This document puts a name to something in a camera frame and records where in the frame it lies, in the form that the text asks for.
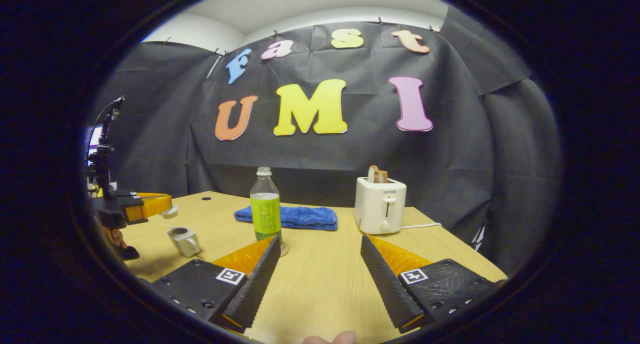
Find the yellow letter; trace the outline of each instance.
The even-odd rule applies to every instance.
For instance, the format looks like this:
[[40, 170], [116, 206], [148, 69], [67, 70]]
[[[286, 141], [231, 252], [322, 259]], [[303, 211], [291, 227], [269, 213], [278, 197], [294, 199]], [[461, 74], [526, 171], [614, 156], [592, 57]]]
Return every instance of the yellow letter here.
[[273, 129], [273, 134], [295, 133], [296, 127], [291, 124], [291, 114], [302, 133], [306, 133], [316, 113], [318, 113], [318, 122], [313, 126], [316, 133], [345, 133], [347, 123], [342, 118], [343, 109], [340, 98], [346, 85], [342, 79], [323, 80], [310, 100], [297, 84], [280, 87], [276, 91], [280, 96], [280, 113], [278, 125]]
[[361, 32], [356, 28], [336, 29], [331, 33], [331, 37], [333, 37], [331, 44], [335, 48], [356, 48], [364, 43], [364, 39], [359, 35], [361, 35]]

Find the hand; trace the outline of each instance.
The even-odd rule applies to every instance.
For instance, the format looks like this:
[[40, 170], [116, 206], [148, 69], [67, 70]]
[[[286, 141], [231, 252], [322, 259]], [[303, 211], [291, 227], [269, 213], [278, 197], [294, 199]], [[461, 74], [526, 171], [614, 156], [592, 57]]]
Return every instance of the hand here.
[[109, 239], [109, 241], [114, 244], [114, 246], [120, 246], [124, 249], [127, 248], [127, 244], [124, 242], [122, 237], [122, 232], [120, 230], [114, 229], [110, 230], [109, 228], [100, 225], [104, 235]]
[[345, 331], [338, 334], [331, 343], [320, 337], [306, 337], [302, 344], [358, 344], [358, 338], [356, 332]]

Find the orange letter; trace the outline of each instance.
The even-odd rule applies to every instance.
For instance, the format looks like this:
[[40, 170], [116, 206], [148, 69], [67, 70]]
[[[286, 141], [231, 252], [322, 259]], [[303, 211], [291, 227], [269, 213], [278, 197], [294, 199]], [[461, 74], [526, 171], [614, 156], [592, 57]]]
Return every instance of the orange letter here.
[[229, 128], [229, 114], [231, 114], [231, 108], [236, 105], [236, 101], [230, 100], [221, 103], [217, 106], [219, 114], [215, 121], [215, 136], [220, 141], [231, 141], [236, 139], [245, 132], [247, 129], [247, 123], [249, 123], [249, 115], [251, 114], [251, 107], [254, 105], [254, 101], [258, 100], [258, 96], [247, 96], [240, 100], [242, 105], [242, 111], [240, 112], [240, 119], [238, 124], [234, 128]]
[[429, 53], [430, 51], [429, 47], [418, 44], [418, 39], [422, 39], [423, 37], [418, 34], [413, 34], [409, 30], [396, 30], [396, 32], [391, 32], [391, 34], [395, 35], [395, 37], [400, 37], [402, 45], [409, 50], [418, 53]]

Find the green drink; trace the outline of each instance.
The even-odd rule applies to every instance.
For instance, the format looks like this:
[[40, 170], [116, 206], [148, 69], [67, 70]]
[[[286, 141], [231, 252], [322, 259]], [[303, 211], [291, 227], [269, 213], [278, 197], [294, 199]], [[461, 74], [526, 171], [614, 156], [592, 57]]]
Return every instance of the green drink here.
[[282, 238], [279, 194], [251, 194], [251, 212], [256, 240], [262, 240], [276, 234]]
[[283, 256], [289, 250], [282, 239], [280, 192], [272, 180], [272, 171], [269, 167], [258, 167], [256, 174], [258, 180], [255, 181], [249, 194], [255, 239], [262, 240], [279, 234], [280, 256]]

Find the wire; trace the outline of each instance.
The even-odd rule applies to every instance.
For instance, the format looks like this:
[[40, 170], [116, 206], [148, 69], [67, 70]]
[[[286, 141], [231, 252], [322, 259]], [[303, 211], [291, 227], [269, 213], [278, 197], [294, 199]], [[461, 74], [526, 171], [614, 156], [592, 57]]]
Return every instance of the wire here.
[[[96, 126], [98, 126], [98, 121], [100, 120], [100, 117], [103, 116], [103, 114], [105, 114], [105, 112], [107, 111], [107, 109], [111, 108], [112, 105], [114, 105], [114, 103], [116, 103], [119, 100], [123, 100], [124, 96], [119, 96], [116, 100], [112, 101], [111, 103], [109, 103], [108, 105], [106, 105], [105, 108], [102, 109], [102, 111], [100, 112], [100, 114], [98, 114], [98, 117], [96, 117], [95, 121], [93, 121], [93, 126], [91, 128], [91, 134], [89, 134], [89, 141], [91, 141], [91, 137], [94, 135], [94, 131], [96, 130]], [[89, 160], [89, 149], [87, 149], [86, 151], [86, 157], [84, 158], [84, 163], [87, 163], [87, 160]]]
[[406, 226], [406, 227], [400, 227], [401, 229], [407, 229], [407, 228], [425, 228], [425, 227], [433, 227], [433, 226], [442, 226], [441, 223], [431, 223], [431, 224], [421, 224], [419, 226]]

